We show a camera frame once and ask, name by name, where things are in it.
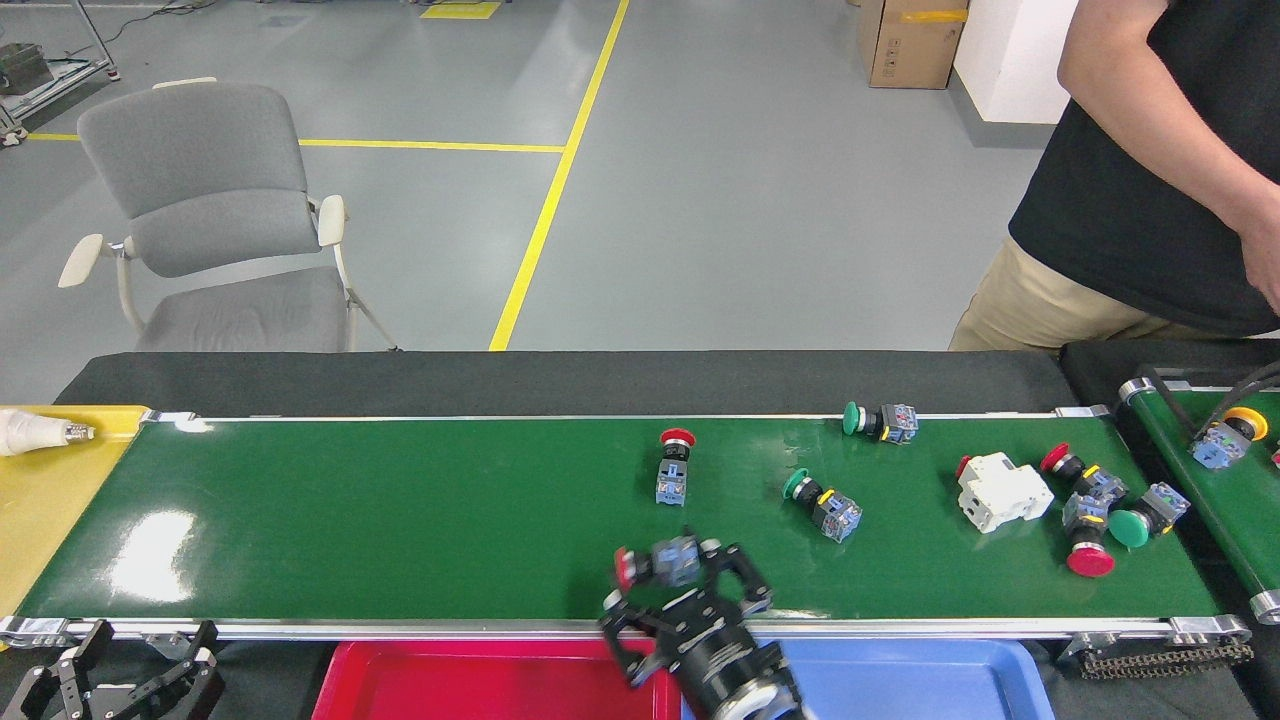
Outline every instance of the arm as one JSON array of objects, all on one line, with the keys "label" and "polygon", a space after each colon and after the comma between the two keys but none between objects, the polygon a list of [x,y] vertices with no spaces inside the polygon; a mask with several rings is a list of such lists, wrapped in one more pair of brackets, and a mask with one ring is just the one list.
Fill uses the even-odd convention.
[{"label": "arm", "polygon": [[1080,0],[1059,81],[1116,143],[1240,236],[1249,284],[1280,311],[1280,186],[1222,142],[1147,35],[1167,0]]}]

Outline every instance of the office chair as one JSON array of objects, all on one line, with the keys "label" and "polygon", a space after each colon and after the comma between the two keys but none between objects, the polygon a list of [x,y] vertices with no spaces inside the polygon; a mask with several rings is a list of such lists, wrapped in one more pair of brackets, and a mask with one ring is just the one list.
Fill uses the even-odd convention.
[{"label": "office chair", "polygon": [[[129,218],[129,237],[81,240],[58,287],[83,283],[99,258],[114,258],[136,350],[351,351],[357,309],[397,350],[347,274],[342,196],[307,196],[293,118],[278,92],[214,78],[160,83],[86,111],[78,131]],[[134,259],[175,278],[325,247],[333,265],[172,295],[147,322],[133,302]]]}]

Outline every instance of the white light bulb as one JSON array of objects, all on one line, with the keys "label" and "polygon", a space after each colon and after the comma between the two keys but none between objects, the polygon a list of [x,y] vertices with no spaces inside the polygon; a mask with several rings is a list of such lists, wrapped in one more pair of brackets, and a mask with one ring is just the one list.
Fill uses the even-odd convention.
[{"label": "white light bulb", "polygon": [[17,407],[0,409],[0,455],[61,447],[93,439],[93,428],[61,418],[33,415]]}]

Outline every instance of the khaki pants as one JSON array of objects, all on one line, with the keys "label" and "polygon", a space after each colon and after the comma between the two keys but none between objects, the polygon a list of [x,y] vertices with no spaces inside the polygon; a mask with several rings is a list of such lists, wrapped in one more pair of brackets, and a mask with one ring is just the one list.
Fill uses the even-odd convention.
[{"label": "khaki pants", "polygon": [[991,261],[947,350],[1048,350],[1079,340],[1210,340],[1111,300],[1060,273],[1006,238]]}]

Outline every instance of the hand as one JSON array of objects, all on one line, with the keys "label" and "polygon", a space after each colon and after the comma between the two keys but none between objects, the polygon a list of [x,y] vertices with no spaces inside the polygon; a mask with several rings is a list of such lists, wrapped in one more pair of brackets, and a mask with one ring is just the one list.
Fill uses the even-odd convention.
[{"label": "hand", "polygon": [[1270,183],[1236,225],[1244,275],[1280,315],[1280,184]]}]

